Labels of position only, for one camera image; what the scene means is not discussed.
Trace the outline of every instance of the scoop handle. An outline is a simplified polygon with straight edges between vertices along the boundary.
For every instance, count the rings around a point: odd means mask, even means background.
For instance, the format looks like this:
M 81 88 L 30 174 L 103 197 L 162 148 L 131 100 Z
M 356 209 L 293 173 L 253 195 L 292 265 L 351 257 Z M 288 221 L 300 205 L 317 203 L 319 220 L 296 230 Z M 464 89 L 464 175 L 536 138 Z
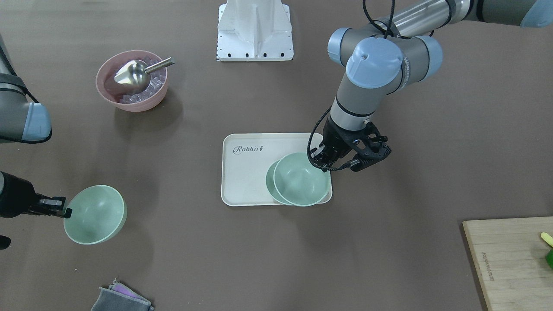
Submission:
M 542 232 L 540 236 L 549 246 L 553 247 L 553 237 L 547 234 L 547 232 Z
M 154 72 L 156 70 L 160 70 L 161 68 L 171 66 L 174 63 L 175 62 L 173 61 L 173 58 L 169 57 L 167 59 L 164 59 L 164 60 L 160 61 L 159 63 L 156 63 L 156 64 L 153 64 L 152 66 L 146 67 L 146 69 L 144 69 L 144 71 L 147 74 L 151 74 L 152 72 Z

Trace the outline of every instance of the yellow object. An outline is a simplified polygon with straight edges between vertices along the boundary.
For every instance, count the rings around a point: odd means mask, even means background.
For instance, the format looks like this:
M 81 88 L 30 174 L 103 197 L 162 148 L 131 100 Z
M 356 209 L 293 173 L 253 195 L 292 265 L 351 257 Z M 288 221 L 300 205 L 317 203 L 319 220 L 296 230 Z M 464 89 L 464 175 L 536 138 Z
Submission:
M 549 234 L 545 233 L 545 232 L 542 232 L 541 233 L 541 238 L 547 243 L 549 244 L 549 246 L 553 247 L 553 237 L 551 237 Z

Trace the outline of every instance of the brown table surface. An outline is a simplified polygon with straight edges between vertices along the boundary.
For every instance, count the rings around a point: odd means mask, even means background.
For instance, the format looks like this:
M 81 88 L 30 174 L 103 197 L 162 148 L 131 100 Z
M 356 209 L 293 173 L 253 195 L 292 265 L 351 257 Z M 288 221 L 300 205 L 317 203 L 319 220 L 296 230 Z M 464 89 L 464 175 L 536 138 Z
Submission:
M 553 27 L 437 30 L 440 71 L 387 96 L 373 119 L 393 149 L 386 161 L 334 173 L 325 205 L 229 208 L 223 139 L 310 131 L 344 72 L 328 38 L 366 18 L 360 1 L 285 1 L 294 60 L 218 63 L 222 2 L 0 2 L 13 65 L 54 134 L 1 145 L 0 170 L 68 200 L 111 185 L 128 204 L 119 235 L 94 246 L 72 242 L 56 217 L 0 219 L 12 238 L 0 309 L 89 310 L 116 277 L 156 310 L 481 309 L 461 222 L 553 211 Z M 131 49 L 178 61 L 165 100 L 143 113 L 95 88 L 102 63 Z

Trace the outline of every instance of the mint green bowl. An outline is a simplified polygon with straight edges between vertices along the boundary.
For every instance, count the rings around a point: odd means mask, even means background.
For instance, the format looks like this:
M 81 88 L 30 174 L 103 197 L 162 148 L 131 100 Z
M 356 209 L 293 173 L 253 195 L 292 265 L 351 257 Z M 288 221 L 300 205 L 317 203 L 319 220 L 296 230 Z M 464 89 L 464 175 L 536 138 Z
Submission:
M 296 206 L 311 206 L 322 201 L 330 191 L 330 172 L 323 173 L 309 163 L 306 152 L 292 153 L 276 164 L 276 192 Z
M 277 167 L 277 164 L 280 160 L 275 161 L 275 163 L 271 164 L 269 169 L 267 170 L 267 175 L 265 175 L 265 184 L 267 185 L 267 190 L 269 193 L 271 193 L 271 196 L 275 201 L 278 203 L 284 204 L 284 205 L 292 205 L 290 202 L 286 201 L 277 191 L 274 183 L 274 173 L 275 173 L 275 167 Z
M 98 244 L 119 233 L 127 219 L 127 207 L 121 194 L 110 186 L 97 185 L 79 192 L 69 202 L 71 218 L 64 219 L 64 229 L 73 241 Z

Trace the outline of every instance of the white tray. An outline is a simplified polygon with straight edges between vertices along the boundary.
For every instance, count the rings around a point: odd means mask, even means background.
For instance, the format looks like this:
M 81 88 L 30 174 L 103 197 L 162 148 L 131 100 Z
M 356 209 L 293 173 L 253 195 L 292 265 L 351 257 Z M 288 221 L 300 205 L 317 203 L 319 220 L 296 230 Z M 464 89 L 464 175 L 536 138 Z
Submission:
M 265 185 L 269 166 L 283 156 L 307 152 L 310 133 L 230 134 L 223 141 L 221 199 L 229 206 L 282 205 Z M 318 147 L 322 135 L 315 133 L 311 147 Z M 332 197 L 330 191 L 318 204 Z

